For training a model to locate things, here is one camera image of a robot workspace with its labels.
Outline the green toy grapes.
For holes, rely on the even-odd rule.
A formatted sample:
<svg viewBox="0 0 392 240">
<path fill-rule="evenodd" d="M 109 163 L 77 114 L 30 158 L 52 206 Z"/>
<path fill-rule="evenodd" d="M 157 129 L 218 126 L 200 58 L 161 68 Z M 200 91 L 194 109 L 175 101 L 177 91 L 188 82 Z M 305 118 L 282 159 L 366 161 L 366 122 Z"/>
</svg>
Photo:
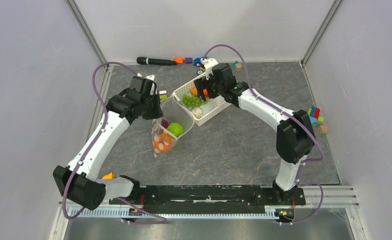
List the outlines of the green toy grapes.
<svg viewBox="0 0 392 240">
<path fill-rule="evenodd" d="M 192 108 L 192 107 L 200 107 L 202 105 L 205 105 L 209 102 L 209 98 L 206 97 L 206 102 L 201 102 L 198 96 L 189 96 L 189 95 L 184 95 L 182 97 L 182 102 L 187 108 Z"/>
</svg>

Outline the white perforated plastic basket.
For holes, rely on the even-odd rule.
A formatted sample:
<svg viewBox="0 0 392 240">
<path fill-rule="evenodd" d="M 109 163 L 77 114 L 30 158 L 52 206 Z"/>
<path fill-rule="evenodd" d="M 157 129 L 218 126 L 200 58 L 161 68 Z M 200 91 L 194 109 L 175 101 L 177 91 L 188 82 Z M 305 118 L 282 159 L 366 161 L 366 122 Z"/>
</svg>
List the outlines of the white perforated plastic basket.
<svg viewBox="0 0 392 240">
<path fill-rule="evenodd" d="M 202 102 L 196 94 L 194 81 L 197 79 L 204 79 L 205 73 L 188 81 L 172 92 L 172 96 L 190 112 L 195 124 L 203 125 L 214 116 L 225 110 L 231 104 L 227 103 L 224 98 L 218 96 L 211 98 L 207 95 L 207 90 L 204 91 L 206 101 Z"/>
</svg>

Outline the purple toy onion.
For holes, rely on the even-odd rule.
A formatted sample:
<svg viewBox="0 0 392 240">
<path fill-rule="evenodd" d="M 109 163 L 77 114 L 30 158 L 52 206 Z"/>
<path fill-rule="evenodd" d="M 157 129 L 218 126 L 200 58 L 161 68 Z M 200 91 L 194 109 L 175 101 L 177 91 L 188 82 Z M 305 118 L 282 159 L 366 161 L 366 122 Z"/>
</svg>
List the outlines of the purple toy onion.
<svg viewBox="0 0 392 240">
<path fill-rule="evenodd" d="M 169 126 L 169 123 L 168 123 L 166 120 L 162 119 L 162 120 L 161 120 L 161 126 L 162 126 L 163 128 L 165 128 L 165 129 L 167 129 L 168 126 Z"/>
</svg>

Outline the clear dotted zip bag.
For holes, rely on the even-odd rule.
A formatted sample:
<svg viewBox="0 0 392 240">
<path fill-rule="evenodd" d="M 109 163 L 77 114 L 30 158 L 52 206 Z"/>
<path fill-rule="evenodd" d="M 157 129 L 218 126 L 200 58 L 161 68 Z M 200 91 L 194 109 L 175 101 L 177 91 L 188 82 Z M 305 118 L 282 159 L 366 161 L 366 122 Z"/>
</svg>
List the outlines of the clear dotted zip bag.
<svg viewBox="0 0 392 240">
<path fill-rule="evenodd" d="M 177 97 L 162 100 L 160 107 L 163 117 L 152 121 L 154 157 L 169 152 L 194 125 L 191 113 L 180 104 Z"/>
</svg>

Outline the green toy cabbage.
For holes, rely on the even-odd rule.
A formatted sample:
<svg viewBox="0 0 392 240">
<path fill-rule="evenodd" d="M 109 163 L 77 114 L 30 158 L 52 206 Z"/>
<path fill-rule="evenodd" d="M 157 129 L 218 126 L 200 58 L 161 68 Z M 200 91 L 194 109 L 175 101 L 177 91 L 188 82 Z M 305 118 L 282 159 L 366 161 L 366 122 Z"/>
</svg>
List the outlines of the green toy cabbage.
<svg viewBox="0 0 392 240">
<path fill-rule="evenodd" d="M 170 132 L 175 137 L 179 137 L 184 133 L 184 128 L 182 127 L 181 124 L 174 122 L 169 124 L 167 131 Z"/>
</svg>

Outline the orange toy pumpkin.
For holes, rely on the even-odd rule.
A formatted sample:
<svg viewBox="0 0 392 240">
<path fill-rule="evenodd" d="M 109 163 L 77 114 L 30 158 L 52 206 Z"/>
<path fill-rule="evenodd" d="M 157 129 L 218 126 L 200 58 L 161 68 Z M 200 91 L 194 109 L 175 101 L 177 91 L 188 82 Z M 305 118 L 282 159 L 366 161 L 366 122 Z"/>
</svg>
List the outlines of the orange toy pumpkin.
<svg viewBox="0 0 392 240">
<path fill-rule="evenodd" d="M 156 134 L 153 137 L 154 152 L 165 153 L 173 147 L 173 138 L 167 133 Z"/>
</svg>

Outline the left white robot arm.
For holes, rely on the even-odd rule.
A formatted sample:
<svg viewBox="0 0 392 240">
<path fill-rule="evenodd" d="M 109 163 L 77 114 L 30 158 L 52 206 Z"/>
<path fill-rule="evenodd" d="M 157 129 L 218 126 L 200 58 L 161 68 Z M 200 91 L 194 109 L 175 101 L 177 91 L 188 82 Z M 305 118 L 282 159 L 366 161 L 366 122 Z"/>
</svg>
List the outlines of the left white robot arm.
<svg viewBox="0 0 392 240">
<path fill-rule="evenodd" d="M 104 180 L 98 175 L 108 153 L 133 121 L 139 117 L 154 120 L 163 116 L 154 75 L 134 76 L 128 88 L 108 100 L 106 109 L 76 157 L 66 167 L 57 166 L 53 172 L 61 195 L 88 210 L 116 197 L 129 204 L 141 197 L 140 189 L 135 187 L 139 184 L 137 180 L 126 176 Z"/>
</svg>

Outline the yellow toy lemon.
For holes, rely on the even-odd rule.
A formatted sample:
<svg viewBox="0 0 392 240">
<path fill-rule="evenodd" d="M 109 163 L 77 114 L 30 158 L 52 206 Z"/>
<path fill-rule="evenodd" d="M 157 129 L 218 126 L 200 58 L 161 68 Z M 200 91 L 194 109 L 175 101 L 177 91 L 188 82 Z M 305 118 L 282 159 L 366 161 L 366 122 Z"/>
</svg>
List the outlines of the yellow toy lemon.
<svg viewBox="0 0 392 240">
<path fill-rule="evenodd" d="M 190 94 L 192 95 L 192 96 L 198 96 L 198 91 L 197 91 L 197 88 L 191 88 L 190 89 Z"/>
</svg>

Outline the green white building block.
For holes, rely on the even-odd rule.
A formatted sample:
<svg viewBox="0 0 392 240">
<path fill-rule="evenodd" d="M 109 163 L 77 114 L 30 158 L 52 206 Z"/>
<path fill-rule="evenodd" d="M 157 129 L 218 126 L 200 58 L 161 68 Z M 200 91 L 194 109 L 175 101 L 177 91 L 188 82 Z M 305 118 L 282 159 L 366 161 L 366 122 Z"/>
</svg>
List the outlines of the green white building block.
<svg viewBox="0 0 392 240">
<path fill-rule="evenodd" d="M 160 90 L 160 91 L 159 91 L 159 98 L 160 98 L 160 101 L 165 100 L 167 97 L 168 97 L 168 96 L 167 96 L 167 91 L 166 91 L 166 90 Z"/>
</svg>

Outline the teal and wood cubes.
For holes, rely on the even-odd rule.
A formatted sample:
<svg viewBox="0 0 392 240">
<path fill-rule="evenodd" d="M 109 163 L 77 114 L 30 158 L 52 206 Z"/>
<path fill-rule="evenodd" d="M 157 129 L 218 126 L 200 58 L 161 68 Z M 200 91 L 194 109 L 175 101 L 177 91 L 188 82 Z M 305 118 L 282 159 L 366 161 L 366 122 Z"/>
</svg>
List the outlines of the teal and wood cubes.
<svg viewBox="0 0 392 240">
<path fill-rule="evenodd" d="M 243 69 L 243 64 L 238 62 L 238 61 L 235 61 L 232 64 L 232 66 L 233 66 L 234 70 L 237 71 L 237 72 L 242 71 L 242 69 Z"/>
</svg>

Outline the blue toy car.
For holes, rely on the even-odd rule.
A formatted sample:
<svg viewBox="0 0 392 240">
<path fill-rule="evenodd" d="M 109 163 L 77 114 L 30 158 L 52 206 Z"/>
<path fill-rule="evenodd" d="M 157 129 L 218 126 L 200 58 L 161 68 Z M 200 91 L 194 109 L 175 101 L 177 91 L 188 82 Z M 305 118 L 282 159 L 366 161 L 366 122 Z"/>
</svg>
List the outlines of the blue toy car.
<svg viewBox="0 0 392 240">
<path fill-rule="evenodd" d="M 202 65 L 203 65 L 202 59 L 199 58 L 199 57 L 198 57 L 198 58 L 195 58 L 194 61 L 193 61 L 193 65 L 194 65 L 194 66 L 197 66 L 197 67 L 202 66 Z"/>
</svg>

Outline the purple toy block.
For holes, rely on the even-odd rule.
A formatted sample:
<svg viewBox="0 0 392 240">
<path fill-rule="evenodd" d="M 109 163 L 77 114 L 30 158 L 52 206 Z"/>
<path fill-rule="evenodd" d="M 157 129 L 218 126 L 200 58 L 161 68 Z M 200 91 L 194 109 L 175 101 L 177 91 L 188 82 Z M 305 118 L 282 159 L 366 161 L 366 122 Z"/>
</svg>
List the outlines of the purple toy block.
<svg viewBox="0 0 392 240">
<path fill-rule="evenodd" d="M 185 64 L 192 64 L 193 63 L 193 59 L 191 57 L 186 57 L 184 58 Z"/>
</svg>

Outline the black microphone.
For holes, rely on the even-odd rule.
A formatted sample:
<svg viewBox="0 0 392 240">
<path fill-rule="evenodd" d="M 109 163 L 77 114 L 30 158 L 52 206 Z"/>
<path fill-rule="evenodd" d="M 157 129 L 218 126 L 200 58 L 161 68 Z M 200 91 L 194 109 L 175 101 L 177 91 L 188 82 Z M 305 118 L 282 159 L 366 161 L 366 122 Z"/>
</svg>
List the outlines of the black microphone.
<svg viewBox="0 0 392 240">
<path fill-rule="evenodd" d="M 173 66 L 177 62 L 173 60 L 148 58 L 148 57 L 137 57 L 136 62 L 140 65 L 157 65 L 157 66 Z"/>
</svg>

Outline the orange yellow building block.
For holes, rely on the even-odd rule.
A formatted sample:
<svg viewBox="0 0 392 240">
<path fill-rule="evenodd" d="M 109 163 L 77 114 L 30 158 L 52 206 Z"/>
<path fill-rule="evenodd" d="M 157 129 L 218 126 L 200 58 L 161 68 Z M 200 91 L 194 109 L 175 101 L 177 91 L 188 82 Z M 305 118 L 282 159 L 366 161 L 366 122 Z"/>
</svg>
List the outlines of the orange yellow building block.
<svg viewBox="0 0 392 240">
<path fill-rule="evenodd" d="M 113 173 L 113 172 L 111 172 L 111 173 L 109 173 L 109 174 L 107 174 L 107 175 L 104 175 L 103 177 L 102 177 L 102 179 L 103 180 L 112 180 L 112 179 L 115 179 L 116 177 L 115 177 L 115 174 Z"/>
</svg>

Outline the wooden cube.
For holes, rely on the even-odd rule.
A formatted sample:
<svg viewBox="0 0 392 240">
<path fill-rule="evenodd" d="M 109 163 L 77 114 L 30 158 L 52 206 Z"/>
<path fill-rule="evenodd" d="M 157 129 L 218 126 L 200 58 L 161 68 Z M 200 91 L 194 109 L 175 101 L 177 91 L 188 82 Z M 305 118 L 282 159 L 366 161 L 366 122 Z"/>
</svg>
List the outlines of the wooden cube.
<svg viewBox="0 0 392 240">
<path fill-rule="evenodd" d="M 321 125 L 318 127 L 318 131 L 319 131 L 319 133 L 321 133 L 321 134 L 326 134 L 326 133 L 329 132 L 329 128 L 328 128 L 327 125 L 321 124 Z"/>
</svg>

